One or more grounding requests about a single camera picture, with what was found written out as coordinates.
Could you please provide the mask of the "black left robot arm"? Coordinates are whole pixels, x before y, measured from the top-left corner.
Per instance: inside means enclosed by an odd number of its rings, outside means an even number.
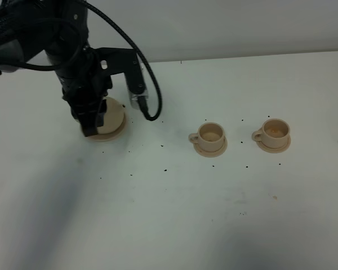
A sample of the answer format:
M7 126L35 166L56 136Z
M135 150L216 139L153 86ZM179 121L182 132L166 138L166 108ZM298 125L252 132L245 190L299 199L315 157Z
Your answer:
M110 80L88 43L87 1L2 1L0 75L19 69L54 71L63 99L86 137L104 124Z

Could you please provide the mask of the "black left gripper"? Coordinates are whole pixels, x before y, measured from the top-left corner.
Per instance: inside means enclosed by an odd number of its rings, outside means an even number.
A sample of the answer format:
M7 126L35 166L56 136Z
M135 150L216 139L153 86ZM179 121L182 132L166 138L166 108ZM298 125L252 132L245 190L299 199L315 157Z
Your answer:
M107 111L104 97L112 88L110 75L105 75L101 61L107 60L112 48L89 47L82 51L70 65L56 70L63 99L70 106L75 120L81 125L85 137L98 135L98 127L104 125Z

